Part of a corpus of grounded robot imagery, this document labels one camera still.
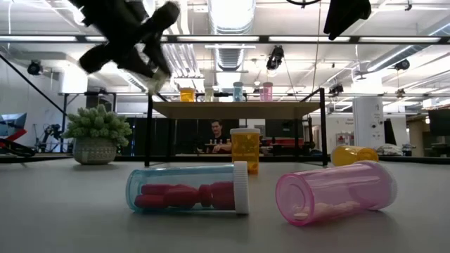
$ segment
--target ventilation duct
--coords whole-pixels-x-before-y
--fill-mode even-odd
[[[208,0],[208,8],[212,34],[242,35],[251,32],[255,0]],[[236,71],[242,65],[244,52],[244,49],[218,48],[214,55],[220,69]]]
[[[432,32],[428,36],[448,36],[450,34],[450,24],[447,24],[435,32]],[[367,71],[369,72],[377,72],[386,67],[393,66],[395,63],[398,63],[401,60],[412,56],[413,54],[422,51],[423,49],[429,47],[431,45],[412,45],[412,46],[398,46],[380,58],[370,62],[367,65]]]

